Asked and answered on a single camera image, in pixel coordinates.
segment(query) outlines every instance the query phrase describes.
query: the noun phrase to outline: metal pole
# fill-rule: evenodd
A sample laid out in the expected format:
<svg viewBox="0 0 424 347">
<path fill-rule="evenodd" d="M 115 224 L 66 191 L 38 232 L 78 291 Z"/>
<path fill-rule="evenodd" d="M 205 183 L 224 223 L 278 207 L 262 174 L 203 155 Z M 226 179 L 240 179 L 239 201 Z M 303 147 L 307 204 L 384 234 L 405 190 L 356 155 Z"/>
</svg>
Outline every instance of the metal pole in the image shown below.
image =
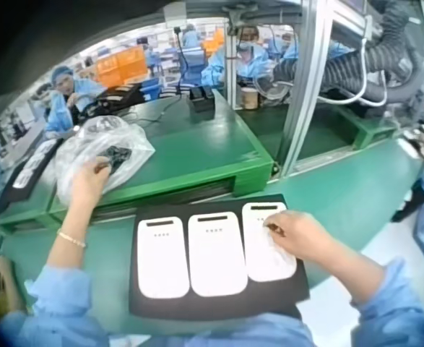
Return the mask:
<svg viewBox="0 0 424 347">
<path fill-rule="evenodd" d="M 293 169 L 306 137 L 321 87 L 332 31 L 330 0 L 302 0 L 298 68 L 277 159 L 281 176 Z"/>
<path fill-rule="evenodd" d="M 225 25 L 225 63 L 226 63 L 226 96 L 228 103 L 231 105 L 231 108 L 234 110 L 236 105 L 236 59 L 237 59 L 237 49 L 236 49 L 236 36 L 229 35 L 229 24 Z"/>
</svg>

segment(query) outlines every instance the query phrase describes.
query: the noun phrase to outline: face mask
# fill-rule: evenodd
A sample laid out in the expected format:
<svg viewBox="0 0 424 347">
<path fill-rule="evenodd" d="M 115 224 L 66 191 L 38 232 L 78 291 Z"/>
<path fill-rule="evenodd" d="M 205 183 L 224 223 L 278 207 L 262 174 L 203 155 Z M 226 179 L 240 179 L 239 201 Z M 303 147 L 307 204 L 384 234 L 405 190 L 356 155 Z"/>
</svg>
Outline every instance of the face mask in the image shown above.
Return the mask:
<svg viewBox="0 0 424 347">
<path fill-rule="evenodd" d="M 239 51 L 248 51 L 248 50 L 250 50 L 251 47 L 252 47 L 252 44 L 250 42 L 247 42 L 247 41 L 241 41 L 238 44 L 238 50 Z"/>
</svg>

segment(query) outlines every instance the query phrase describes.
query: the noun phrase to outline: orange bin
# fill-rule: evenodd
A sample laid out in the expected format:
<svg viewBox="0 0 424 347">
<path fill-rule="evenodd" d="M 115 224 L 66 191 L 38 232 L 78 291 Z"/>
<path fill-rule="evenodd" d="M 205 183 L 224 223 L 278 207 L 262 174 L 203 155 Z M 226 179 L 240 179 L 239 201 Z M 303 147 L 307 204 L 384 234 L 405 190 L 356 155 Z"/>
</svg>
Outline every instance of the orange bin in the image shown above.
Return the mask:
<svg viewBox="0 0 424 347">
<path fill-rule="evenodd" d="M 217 29 L 213 35 L 213 41 L 216 42 L 218 46 L 225 43 L 225 31 L 221 28 Z"/>
<path fill-rule="evenodd" d="M 96 62 L 98 79 L 106 87 L 122 85 L 125 80 L 147 74 L 146 58 L 141 46 L 128 48 Z"/>
<path fill-rule="evenodd" d="M 218 45 L 214 40 L 204 40 L 202 41 L 202 47 L 204 47 L 205 54 L 209 58 L 214 52 L 218 50 L 220 45 Z"/>
</svg>

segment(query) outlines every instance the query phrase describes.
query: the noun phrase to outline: white cable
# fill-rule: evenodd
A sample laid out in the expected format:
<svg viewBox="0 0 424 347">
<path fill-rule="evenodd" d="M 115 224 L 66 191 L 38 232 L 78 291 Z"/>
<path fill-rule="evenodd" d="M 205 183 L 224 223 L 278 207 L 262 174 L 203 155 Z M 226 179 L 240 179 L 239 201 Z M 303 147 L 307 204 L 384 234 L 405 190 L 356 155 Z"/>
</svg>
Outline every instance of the white cable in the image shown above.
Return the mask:
<svg viewBox="0 0 424 347">
<path fill-rule="evenodd" d="M 368 73 L 365 70 L 365 43 L 367 42 L 367 38 L 363 38 L 361 40 L 361 71 L 363 73 L 363 86 L 358 94 L 353 96 L 352 98 L 346 99 L 346 100 L 332 100 L 328 98 L 323 98 L 322 96 L 318 96 L 318 100 L 323 101 L 325 103 L 330 103 L 331 105 L 348 105 L 350 103 L 354 103 L 356 100 L 358 100 L 361 96 L 363 96 L 365 89 L 368 85 Z"/>
<path fill-rule="evenodd" d="M 373 101 L 366 100 L 366 99 L 363 99 L 363 98 L 359 98 L 358 100 L 361 103 L 363 103 L 363 104 L 365 104 L 367 106 L 370 106 L 370 107 L 380 107 L 380 106 L 385 105 L 386 100 L 388 99 L 388 91 L 386 89 L 386 80 L 385 80 L 385 71 L 384 70 L 381 71 L 381 77 L 382 77 L 382 85 L 384 86 L 384 98 L 382 99 L 382 101 L 379 101 L 378 103 L 374 103 Z M 345 93 L 348 96 L 353 95 L 348 90 L 343 90 L 342 93 Z"/>
</svg>

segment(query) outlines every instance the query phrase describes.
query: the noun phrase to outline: green conveyor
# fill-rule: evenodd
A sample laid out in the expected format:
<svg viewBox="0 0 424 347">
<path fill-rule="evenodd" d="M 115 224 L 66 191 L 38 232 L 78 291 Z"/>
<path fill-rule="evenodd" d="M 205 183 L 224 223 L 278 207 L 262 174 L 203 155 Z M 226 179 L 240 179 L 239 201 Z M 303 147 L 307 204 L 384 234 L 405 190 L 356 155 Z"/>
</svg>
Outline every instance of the green conveyor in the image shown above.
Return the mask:
<svg viewBox="0 0 424 347">
<path fill-rule="evenodd" d="M 282 193 L 290 209 L 312 213 L 335 238 L 361 250 L 389 221 L 419 175 L 421 160 L 409 157 L 394 140 L 385 141 L 336 163 L 269 184 L 253 195 Z M 90 314 L 112 333 L 192 333 L 230 327 L 237 321 L 177 322 L 131 316 L 129 271 L 134 217 L 90 227 L 84 269 L 92 276 Z M 46 261 L 53 232 L 23 232 L 4 240 L 4 254 L 15 263 L 21 290 Z M 306 264 L 313 287 L 327 274 Z M 32 298 L 27 297 L 28 304 Z"/>
<path fill-rule="evenodd" d="M 217 92 L 215 100 L 215 111 L 194 113 L 186 99 L 174 97 L 138 105 L 126 115 L 144 128 L 155 153 L 125 184 L 105 194 L 94 220 L 132 214 L 137 205 L 262 190 L 271 176 L 271 156 Z M 52 177 L 53 162 L 30 199 L 12 203 L 0 215 L 5 231 L 59 227 L 66 207 L 54 196 Z"/>
</svg>

